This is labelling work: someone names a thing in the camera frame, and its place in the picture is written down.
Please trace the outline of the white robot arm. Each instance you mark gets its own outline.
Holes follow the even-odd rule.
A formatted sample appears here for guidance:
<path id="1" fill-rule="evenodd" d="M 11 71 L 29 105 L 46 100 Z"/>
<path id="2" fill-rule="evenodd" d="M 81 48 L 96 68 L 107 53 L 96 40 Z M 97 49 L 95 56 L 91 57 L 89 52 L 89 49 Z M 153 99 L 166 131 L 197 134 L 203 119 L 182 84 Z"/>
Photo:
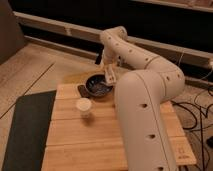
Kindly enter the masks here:
<path id="1" fill-rule="evenodd" d="M 178 171 L 160 104 L 184 89 L 182 70 L 127 41 L 119 26 L 100 33 L 106 80 L 115 85 L 115 109 L 129 171 Z"/>

